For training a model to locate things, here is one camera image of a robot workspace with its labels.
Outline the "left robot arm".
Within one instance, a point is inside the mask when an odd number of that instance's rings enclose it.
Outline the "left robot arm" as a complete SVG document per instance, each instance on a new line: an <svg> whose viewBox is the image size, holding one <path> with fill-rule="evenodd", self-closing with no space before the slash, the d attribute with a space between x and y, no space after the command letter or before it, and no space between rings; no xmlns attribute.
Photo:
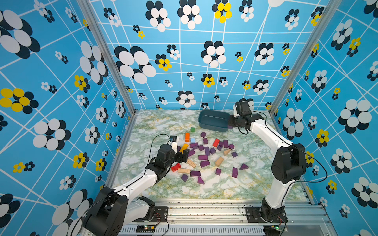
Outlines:
<svg viewBox="0 0 378 236"><path fill-rule="evenodd" d="M174 163L187 162L189 152L189 149L179 151L170 144L161 145L157 156L139 176L116 188L104 187L99 192L82 215L82 226L95 236L116 236L123 226L137 219L150 220L155 203L140 194L162 180Z"/></svg>

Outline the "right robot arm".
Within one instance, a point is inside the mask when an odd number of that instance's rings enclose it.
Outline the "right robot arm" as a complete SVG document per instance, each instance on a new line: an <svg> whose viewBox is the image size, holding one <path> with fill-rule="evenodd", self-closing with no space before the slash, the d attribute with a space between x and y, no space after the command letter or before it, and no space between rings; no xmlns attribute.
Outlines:
<svg viewBox="0 0 378 236"><path fill-rule="evenodd" d="M273 182L268 194L263 198L260 210L265 221L272 221L284 213L284 202L288 193L306 172L305 148L274 131L259 114L230 115L228 125L245 128L247 132L254 133L265 142L274 155L271 165Z"/></svg>

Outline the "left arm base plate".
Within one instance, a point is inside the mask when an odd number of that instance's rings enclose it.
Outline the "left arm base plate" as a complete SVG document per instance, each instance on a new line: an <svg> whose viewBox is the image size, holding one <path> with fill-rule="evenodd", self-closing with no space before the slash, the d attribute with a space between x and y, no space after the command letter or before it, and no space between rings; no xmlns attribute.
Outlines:
<svg viewBox="0 0 378 236"><path fill-rule="evenodd" d="M166 222L168 217L168 207L154 207L153 210L149 210L144 218L136 219L133 223L158 223Z"/></svg>

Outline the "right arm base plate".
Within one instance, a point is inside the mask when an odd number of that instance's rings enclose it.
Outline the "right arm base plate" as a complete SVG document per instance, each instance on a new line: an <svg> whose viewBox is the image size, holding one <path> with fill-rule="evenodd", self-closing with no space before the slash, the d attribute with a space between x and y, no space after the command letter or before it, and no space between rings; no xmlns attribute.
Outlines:
<svg viewBox="0 0 378 236"><path fill-rule="evenodd" d="M287 214L284 207L269 209L264 207L244 207L242 210L249 223L287 223Z"/></svg>

